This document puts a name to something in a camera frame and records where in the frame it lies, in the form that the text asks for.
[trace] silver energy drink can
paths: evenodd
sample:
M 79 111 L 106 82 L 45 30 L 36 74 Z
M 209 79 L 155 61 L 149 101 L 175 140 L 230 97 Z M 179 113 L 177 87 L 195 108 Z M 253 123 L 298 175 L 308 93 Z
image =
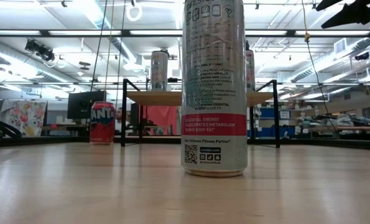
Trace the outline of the silver energy drink can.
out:
M 247 92 L 255 91 L 255 56 L 252 50 L 246 50 Z
M 247 167 L 242 0 L 185 1 L 182 166 L 208 177 Z
M 169 53 L 166 50 L 152 52 L 151 78 L 152 91 L 167 90 Z

